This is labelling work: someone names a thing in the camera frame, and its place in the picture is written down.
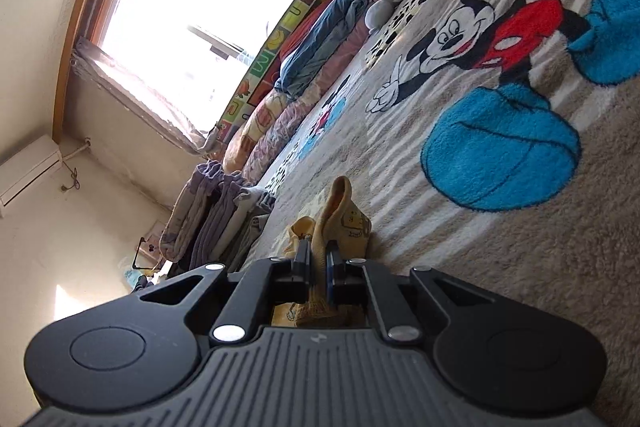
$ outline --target gray stuffed animal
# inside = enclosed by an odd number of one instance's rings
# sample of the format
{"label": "gray stuffed animal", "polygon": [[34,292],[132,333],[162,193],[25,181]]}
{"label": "gray stuffed animal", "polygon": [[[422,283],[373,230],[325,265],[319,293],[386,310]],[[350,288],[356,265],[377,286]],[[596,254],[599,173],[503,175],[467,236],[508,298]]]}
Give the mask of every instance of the gray stuffed animal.
{"label": "gray stuffed animal", "polygon": [[391,19],[396,7],[403,0],[379,0],[373,3],[364,17],[364,23],[369,28],[369,35],[377,32]]}

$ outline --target mickey mouse figure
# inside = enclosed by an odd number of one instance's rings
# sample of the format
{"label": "mickey mouse figure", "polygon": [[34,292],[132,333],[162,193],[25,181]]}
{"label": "mickey mouse figure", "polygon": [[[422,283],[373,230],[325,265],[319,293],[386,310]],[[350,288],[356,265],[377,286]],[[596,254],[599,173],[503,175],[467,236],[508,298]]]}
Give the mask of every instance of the mickey mouse figure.
{"label": "mickey mouse figure", "polygon": [[447,198],[474,210],[547,201],[574,175],[580,139],[530,86],[530,54],[558,31],[588,80],[624,82],[640,73],[640,0],[593,0],[585,17],[560,0],[515,0],[498,18],[485,0],[460,1],[408,52],[407,61],[419,56],[418,74],[402,81],[398,60],[367,112],[402,102],[450,64],[499,68],[498,87],[477,87],[441,115],[422,148],[422,169]]}

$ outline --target white glove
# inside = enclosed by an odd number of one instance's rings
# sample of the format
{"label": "white glove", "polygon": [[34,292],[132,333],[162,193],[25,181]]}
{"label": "white glove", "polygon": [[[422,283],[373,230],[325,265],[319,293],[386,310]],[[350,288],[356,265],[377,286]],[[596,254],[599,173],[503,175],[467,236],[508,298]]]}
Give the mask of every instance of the white glove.
{"label": "white glove", "polygon": [[378,112],[386,111],[389,107],[392,107],[398,99],[398,89],[400,87],[400,64],[402,62],[402,56],[398,57],[394,70],[391,73],[391,78],[388,82],[382,84],[382,87],[373,96],[373,99],[367,103],[366,112]]}

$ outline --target pillow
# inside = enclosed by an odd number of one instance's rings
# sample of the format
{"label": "pillow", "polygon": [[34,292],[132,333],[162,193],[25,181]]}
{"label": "pillow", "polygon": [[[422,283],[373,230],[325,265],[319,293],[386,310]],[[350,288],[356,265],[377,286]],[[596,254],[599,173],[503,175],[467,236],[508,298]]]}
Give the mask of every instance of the pillow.
{"label": "pillow", "polygon": [[222,160],[222,169],[226,174],[244,167],[256,142],[267,132],[285,107],[286,95],[271,89],[229,142]]}
{"label": "pillow", "polygon": [[283,60],[275,89],[299,97],[367,9],[369,0],[333,0],[296,50]]}

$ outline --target window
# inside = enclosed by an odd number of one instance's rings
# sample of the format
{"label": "window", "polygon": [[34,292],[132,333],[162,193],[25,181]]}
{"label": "window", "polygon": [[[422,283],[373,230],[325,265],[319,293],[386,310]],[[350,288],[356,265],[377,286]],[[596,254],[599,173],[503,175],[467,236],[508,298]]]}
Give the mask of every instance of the window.
{"label": "window", "polygon": [[125,90],[159,93],[206,136],[291,1],[116,0],[96,43],[149,88],[112,75]]}

